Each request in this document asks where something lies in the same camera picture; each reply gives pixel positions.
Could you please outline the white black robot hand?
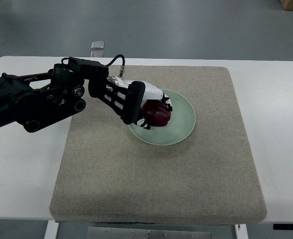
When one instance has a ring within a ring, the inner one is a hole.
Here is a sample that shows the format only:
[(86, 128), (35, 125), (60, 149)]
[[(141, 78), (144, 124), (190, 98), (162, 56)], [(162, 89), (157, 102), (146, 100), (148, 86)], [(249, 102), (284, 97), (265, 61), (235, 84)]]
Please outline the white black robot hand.
[(143, 129), (150, 130), (152, 126), (150, 126), (147, 123), (147, 121), (143, 115), (143, 112), (142, 112), (142, 106), (144, 105), (144, 103), (148, 100), (161, 101), (172, 112), (172, 102), (171, 102), (170, 97), (160, 88), (158, 88), (158, 87), (156, 87), (146, 81), (142, 81), (142, 83), (145, 86), (145, 91), (144, 91), (144, 95), (142, 98), (140, 111), (139, 111), (138, 117), (135, 120), (134, 124), (143, 128)]

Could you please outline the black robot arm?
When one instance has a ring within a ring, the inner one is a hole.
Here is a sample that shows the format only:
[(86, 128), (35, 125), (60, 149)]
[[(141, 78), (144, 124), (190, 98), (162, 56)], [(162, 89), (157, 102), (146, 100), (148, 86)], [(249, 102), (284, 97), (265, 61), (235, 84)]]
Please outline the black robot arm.
[(138, 121), (146, 86), (133, 81), (128, 87), (109, 78), (109, 66), (68, 57), (47, 73), (0, 77), (0, 127), (17, 122), (36, 132), (84, 110), (84, 83), (88, 92), (111, 107), (125, 124)]

